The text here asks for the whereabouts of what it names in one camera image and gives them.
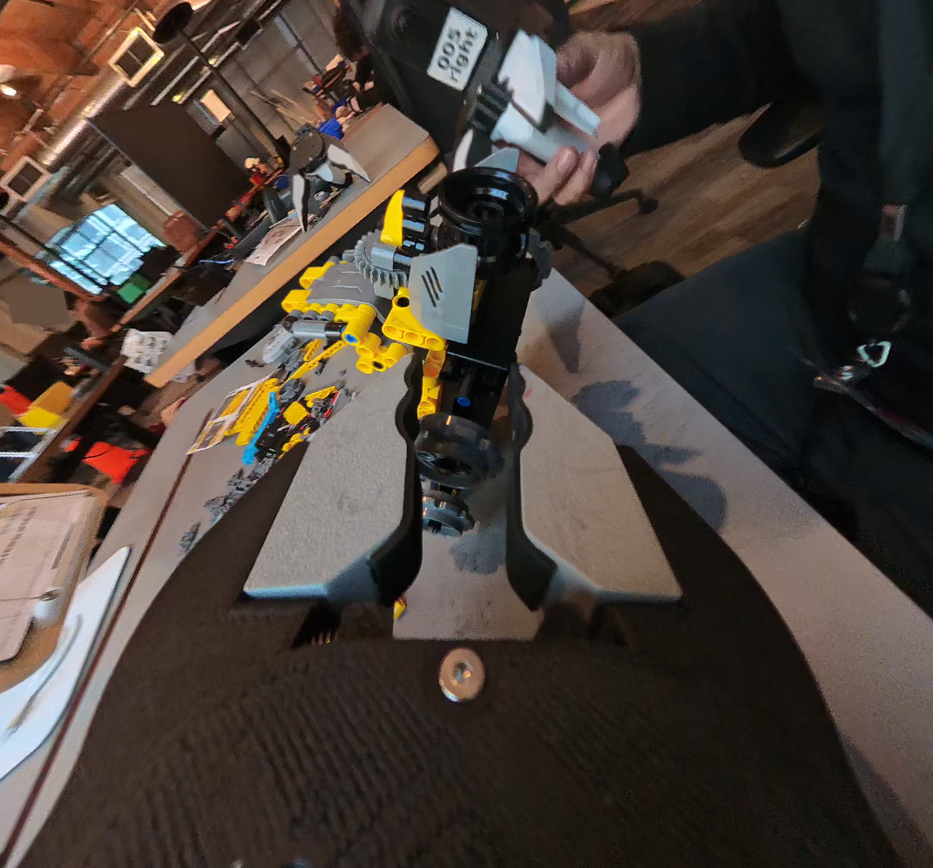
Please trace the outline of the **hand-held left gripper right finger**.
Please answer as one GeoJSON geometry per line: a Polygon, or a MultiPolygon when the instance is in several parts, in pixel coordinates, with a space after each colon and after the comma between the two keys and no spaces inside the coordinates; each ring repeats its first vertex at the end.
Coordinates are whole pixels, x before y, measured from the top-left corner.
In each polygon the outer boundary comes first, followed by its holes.
{"type": "Polygon", "coordinates": [[[675,604],[681,587],[612,438],[523,365],[508,377],[507,580],[530,610],[675,604]]]}

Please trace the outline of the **yellow grey toy brick assembly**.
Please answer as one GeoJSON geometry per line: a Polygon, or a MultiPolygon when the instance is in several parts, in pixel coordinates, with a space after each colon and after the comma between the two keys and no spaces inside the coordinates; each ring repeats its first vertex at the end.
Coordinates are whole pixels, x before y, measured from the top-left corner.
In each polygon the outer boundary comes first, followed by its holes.
{"type": "Polygon", "coordinates": [[[519,174],[484,163],[449,175],[437,202],[398,191],[379,229],[341,260],[308,267],[262,349],[266,365],[300,352],[299,377],[350,349],[365,374],[414,350],[435,376],[445,359],[507,372],[531,292],[551,271],[538,200],[519,174]]]}

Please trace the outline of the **yellow black toy brick vehicle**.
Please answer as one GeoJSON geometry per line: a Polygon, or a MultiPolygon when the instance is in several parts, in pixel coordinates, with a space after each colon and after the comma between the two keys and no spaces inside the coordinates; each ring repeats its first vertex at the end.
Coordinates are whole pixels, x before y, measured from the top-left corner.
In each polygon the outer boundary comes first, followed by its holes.
{"type": "Polygon", "coordinates": [[[524,254],[490,278],[468,278],[476,257],[466,245],[426,257],[408,293],[414,319],[446,343],[424,355],[414,440],[423,525],[444,537],[473,528],[471,498],[504,467],[496,412],[530,296],[550,272],[524,254]]]}

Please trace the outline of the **black swivel chair base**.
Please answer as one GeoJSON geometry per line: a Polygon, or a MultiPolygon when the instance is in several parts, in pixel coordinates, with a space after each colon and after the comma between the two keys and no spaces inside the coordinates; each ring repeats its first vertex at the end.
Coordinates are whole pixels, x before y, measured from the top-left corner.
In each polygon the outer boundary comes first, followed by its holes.
{"type": "Polygon", "coordinates": [[[548,202],[538,211],[537,229],[554,251],[586,260],[613,279],[625,270],[595,251],[584,233],[595,233],[596,240],[600,241],[618,225],[616,215],[622,208],[632,208],[636,216],[647,217],[658,207],[658,200],[639,188],[618,191],[605,198],[591,198],[575,206],[560,207],[548,202]]]}

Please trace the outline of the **white board base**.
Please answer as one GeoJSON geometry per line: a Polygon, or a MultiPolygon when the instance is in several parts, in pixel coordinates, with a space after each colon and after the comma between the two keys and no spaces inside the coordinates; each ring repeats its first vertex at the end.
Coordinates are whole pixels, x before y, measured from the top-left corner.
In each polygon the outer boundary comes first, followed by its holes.
{"type": "Polygon", "coordinates": [[[77,586],[51,657],[1,693],[1,777],[6,778],[52,734],[69,709],[132,548],[114,552],[77,586]]]}

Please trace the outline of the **yellow printed leaflet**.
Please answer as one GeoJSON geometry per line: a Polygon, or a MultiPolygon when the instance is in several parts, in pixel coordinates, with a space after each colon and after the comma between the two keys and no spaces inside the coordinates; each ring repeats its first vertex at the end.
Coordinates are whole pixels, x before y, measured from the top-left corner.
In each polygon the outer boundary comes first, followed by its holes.
{"type": "Polygon", "coordinates": [[[273,377],[230,391],[217,411],[209,415],[187,454],[204,452],[227,440],[241,448],[248,446],[270,409],[270,398],[277,398],[279,388],[280,381],[273,377]]]}

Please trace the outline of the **grey desk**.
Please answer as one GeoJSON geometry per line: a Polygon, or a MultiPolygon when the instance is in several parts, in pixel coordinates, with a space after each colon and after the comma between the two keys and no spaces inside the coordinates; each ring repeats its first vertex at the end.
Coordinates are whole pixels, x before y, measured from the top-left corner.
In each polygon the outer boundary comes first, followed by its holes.
{"type": "Polygon", "coordinates": [[[931,866],[930,617],[559,273],[517,353],[617,445],[677,603],[520,601],[509,413],[480,530],[423,533],[391,607],[244,594],[304,443],[207,527],[239,451],[185,449],[239,361],[99,551],[2,866],[931,866]]]}

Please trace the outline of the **printed instruction booklet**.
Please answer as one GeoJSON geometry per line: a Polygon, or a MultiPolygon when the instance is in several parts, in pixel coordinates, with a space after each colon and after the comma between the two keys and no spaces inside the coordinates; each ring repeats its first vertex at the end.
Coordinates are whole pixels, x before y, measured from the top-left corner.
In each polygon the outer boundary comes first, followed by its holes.
{"type": "Polygon", "coordinates": [[[2,485],[2,692],[52,657],[105,505],[103,491],[91,486],[2,485]]]}

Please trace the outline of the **person's right forearm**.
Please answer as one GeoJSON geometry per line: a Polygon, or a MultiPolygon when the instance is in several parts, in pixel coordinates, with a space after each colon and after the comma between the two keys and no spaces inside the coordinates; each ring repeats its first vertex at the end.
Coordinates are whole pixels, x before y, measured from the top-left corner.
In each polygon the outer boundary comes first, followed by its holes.
{"type": "Polygon", "coordinates": [[[640,110],[627,154],[748,115],[800,79],[777,0],[703,0],[636,26],[633,37],[640,110]]]}

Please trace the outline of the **black floor lamp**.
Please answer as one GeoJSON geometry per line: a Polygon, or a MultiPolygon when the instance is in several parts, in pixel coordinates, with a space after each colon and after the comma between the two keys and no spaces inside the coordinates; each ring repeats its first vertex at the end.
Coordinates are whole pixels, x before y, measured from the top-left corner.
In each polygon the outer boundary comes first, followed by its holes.
{"type": "Polygon", "coordinates": [[[156,23],[153,38],[157,45],[168,47],[180,41],[195,61],[206,69],[209,77],[218,88],[226,93],[232,102],[235,114],[242,117],[252,135],[259,139],[266,150],[287,165],[290,148],[284,139],[275,138],[272,132],[263,124],[248,104],[242,99],[236,89],[227,81],[223,74],[210,62],[210,59],[197,46],[188,34],[187,28],[193,19],[193,7],[188,2],[180,2],[167,11],[156,23]]]}

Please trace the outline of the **pile of loose toy bricks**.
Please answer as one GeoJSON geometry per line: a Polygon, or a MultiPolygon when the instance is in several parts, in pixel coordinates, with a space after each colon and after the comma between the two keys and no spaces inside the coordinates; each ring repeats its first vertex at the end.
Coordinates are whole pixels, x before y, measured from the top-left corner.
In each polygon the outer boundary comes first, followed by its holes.
{"type": "Polygon", "coordinates": [[[306,347],[297,350],[297,361],[285,362],[273,375],[259,379],[274,377],[280,381],[277,398],[270,398],[270,409],[248,446],[241,448],[230,440],[217,445],[232,443],[239,451],[240,466],[227,479],[225,492],[205,501],[204,510],[209,517],[207,527],[217,524],[279,458],[306,442],[331,419],[341,400],[353,397],[353,392],[346,387],[345,371],[322,388],[311,390],[307,386],[308,377],[322,374],[329,361],[348,345],[348,340],[342,337],[312,339],[306,347]]]}

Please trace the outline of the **printed instruction sheet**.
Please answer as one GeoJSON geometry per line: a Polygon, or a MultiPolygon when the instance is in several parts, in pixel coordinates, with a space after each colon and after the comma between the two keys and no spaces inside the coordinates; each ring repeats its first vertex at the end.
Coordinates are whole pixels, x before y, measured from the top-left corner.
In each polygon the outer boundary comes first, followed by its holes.
{"type": "Polygon", "coordinates": [[[20,654],[32,628],[62,616],[99,522],[99,504],[84,489],[2,498],[2,662],[20,654]]]}

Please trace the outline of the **red plastic bin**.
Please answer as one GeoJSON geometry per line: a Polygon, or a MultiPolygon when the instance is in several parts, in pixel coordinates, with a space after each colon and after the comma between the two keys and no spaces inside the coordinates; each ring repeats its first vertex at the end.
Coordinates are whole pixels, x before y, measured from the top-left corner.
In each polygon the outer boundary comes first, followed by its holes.
{"type": "Polygon", "coordinates": [[[152,450],[142,446],[128,449],[111,442],[93,442],[82,457],[82,464],[103,476],[113,485],[122,486],[132,475],[137,475],[146,464],[152,450]]]}

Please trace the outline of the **yellow plastic bin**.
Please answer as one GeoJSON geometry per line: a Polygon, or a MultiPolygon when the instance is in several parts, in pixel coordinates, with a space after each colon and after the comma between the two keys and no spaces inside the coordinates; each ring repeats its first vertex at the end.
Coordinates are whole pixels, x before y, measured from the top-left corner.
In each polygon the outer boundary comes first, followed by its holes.
{"type": "Polygon", "coordinates": [[[17,415],[19,423],[33,430],[57,431],[67,420],[74,397],[73,387],[59,381],[47,388],[28,408],[17,415]]]}

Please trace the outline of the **wooden edged table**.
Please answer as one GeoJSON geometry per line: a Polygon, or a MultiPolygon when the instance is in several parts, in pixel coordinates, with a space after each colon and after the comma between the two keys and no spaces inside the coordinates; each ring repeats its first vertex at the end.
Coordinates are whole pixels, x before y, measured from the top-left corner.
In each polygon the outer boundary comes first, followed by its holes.
{"type": "Polygon", "coordinates": [[[251,314],[321,256],[367,221],[399,188],[406,186],[438,158],[425,129],[384,105],[361,122],[343,142],[344,150],[366,171],[340,192],[326,215],[307,232],[298,232],[264,266],[244,264],[227,288],[181,325],[157,360],[146,383],[162,387],[220,342],[251,314]]]}

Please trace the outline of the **person's right hand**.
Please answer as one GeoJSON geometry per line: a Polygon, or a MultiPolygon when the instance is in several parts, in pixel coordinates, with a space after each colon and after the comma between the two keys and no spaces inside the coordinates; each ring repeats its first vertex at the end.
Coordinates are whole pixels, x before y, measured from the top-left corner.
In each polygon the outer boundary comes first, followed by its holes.
{"type": "MultiPolygon", "coordinates": [[[[557,50],[557,76],[599,116],[597,148],[625,141],[641,109],[640,59],[631,33],[573,34],[557,50]]],[[[546,163],[521,154],[519,174],[530,182],[542,204],[572,206],[589,196],[597,162],[597,150],[578,153],[564,147],[546,163]]]]}

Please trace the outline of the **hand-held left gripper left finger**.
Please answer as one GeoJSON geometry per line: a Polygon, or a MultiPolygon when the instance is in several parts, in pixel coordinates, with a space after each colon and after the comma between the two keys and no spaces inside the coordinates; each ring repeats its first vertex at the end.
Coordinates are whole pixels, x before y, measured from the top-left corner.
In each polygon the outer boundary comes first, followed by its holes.
{"type": "Polygon", "coordinates": [[[257,599],[391,607],[423,558],[422,482],[412,432],[421,361],[367,377],[302,445],[303,457],[246,578],[257,599]]]}

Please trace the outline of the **white paper sheet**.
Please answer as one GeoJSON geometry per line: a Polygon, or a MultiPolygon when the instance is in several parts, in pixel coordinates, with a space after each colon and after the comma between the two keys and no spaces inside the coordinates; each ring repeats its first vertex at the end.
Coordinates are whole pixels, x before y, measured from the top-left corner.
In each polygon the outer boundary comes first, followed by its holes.
{"type": "Polygon", "coordinates": [[[277,257],[290,248],[299,244],[305,232],[295,219],[280,221],[271,228],[261,239],[260,243],[244,260],[245,264],[266,267],[277,260],[277,257]]]}

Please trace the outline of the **idle hand-held gripper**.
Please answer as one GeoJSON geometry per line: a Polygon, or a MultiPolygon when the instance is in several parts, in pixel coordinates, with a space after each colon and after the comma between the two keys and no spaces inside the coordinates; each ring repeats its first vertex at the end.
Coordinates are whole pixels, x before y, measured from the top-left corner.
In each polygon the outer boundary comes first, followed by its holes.
{"type": "Polygon", "coordinates": [[[370,182],[369,174],[350,152],[312,127],[296,138],[289,154],[288,175],[293,208],[302,232],[308,232],[357,179],[370,182]]]}

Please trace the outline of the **printed paper sheet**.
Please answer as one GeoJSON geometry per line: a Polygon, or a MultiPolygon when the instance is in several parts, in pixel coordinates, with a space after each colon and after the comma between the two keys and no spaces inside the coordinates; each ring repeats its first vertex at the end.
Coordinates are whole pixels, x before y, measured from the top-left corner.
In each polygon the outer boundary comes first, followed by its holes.
{"type": "Polygon", "coordinates": [[[127,368],[147,375],[157,369],[158,361],[172,338],[168,331],[127,328],[123,332],[120,355],[127,368]]]}

